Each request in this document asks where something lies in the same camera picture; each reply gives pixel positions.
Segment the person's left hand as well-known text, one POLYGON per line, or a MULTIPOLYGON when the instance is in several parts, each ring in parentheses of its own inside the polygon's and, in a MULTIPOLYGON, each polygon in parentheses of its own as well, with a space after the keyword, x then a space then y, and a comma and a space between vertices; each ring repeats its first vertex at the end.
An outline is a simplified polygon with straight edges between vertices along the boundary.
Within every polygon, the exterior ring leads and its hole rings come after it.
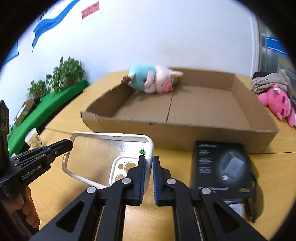
POLYGON ((1 196, 1 204, 9 215, 12 215, 15 211, 21 210, 25 215, 26 222, 33 228, 39 228, 41 221, 32 200, 29 186, 25 187, 21 193, 15 196, 1 196))

